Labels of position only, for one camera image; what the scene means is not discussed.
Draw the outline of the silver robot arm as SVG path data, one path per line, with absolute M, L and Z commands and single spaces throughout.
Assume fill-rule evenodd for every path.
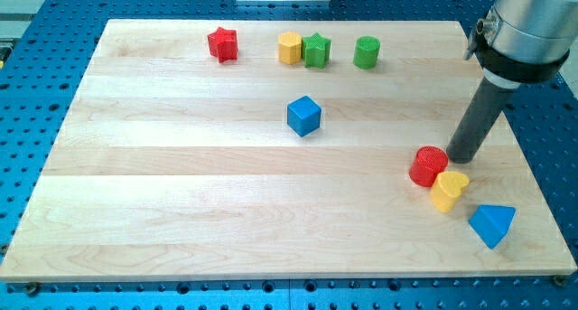
M 577 0 L 495 0 L 469 35 L 489 82 L 504 89 L 550 80 L 577 38 Z

